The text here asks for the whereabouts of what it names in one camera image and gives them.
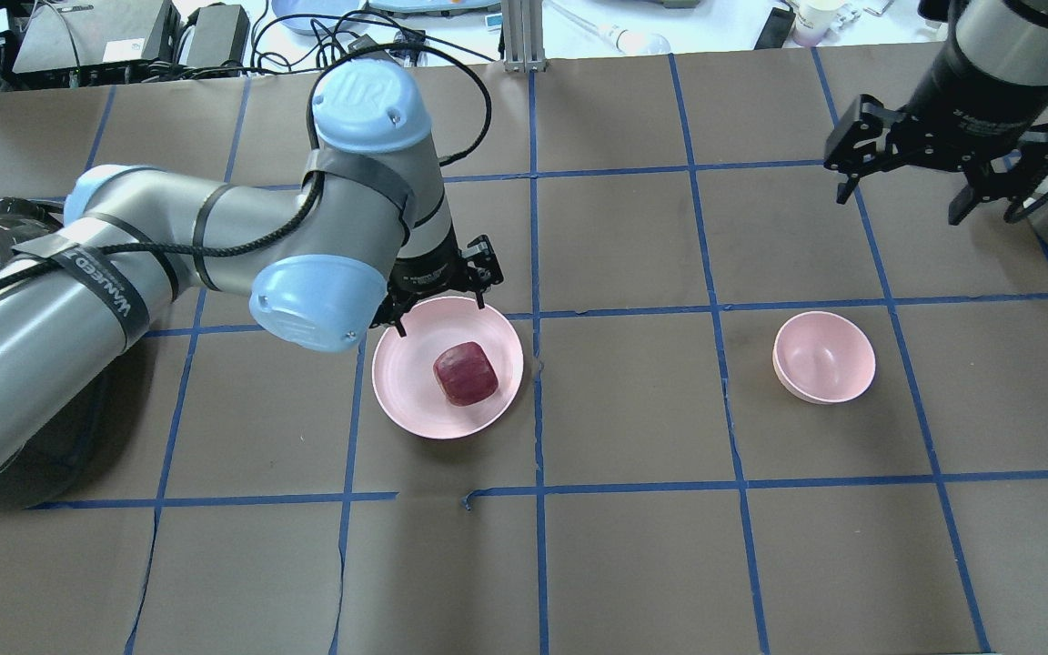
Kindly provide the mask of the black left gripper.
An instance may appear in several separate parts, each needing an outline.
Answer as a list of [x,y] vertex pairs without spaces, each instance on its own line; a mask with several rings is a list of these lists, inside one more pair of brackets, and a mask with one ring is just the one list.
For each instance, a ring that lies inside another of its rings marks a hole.
[[486,309],[486,294],[502,285],[504,272],[492,239],[479,235],[462,250],[452,218],[438,213],[412,231],[408,253],[399,253],[389,275],[388,293],[378,304],[370,328],[394,328],[407,336],[403,316],[413,304],[446,291],[470,293],[478,309]]

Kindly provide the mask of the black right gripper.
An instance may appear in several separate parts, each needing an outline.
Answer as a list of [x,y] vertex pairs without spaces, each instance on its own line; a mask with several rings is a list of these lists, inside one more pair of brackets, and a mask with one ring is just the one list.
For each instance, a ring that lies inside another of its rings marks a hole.
[[[899,109],[870,95],[844,109],[823,148],[823,166],[839,175],[835,202],[847,204],[863,178],[897,167],[962,168],[966,185],[949,202],[949,227],[999,199],[1008,200],[1005,223],[1024,221],[1024,202],[1048,175],[1048,124],[1035,126],[1046,107],[1048,84],[994,77],[962,51],[942,50]],[[1016,163],[995,171],[994,159],[1012,149]]]

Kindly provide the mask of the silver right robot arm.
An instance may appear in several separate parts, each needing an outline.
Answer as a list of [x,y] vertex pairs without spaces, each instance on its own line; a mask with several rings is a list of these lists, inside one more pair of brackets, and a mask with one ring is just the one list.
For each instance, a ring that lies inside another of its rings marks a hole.
[[949,34],[905,104],[861,95],[840,115],[823,160],[840,175],[837,203],[866,176],[914,166],[964,175],[949,224],[999,199],[1007,223],[1022,221],[1048,175],[1048,1],[922,1],[918,10]]

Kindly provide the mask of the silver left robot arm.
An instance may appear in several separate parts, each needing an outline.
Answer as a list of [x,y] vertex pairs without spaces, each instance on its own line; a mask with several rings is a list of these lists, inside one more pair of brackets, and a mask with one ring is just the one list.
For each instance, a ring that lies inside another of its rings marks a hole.
[[504,279],[489,237],[455,236],[416,80],[376,48],[321,71],[292,194],[156,166],[91,167],[64,224],[12,248],[0,272],[0,470],[180,293],[245,296],[278,339],[316,352],[402,328],[418,303]]

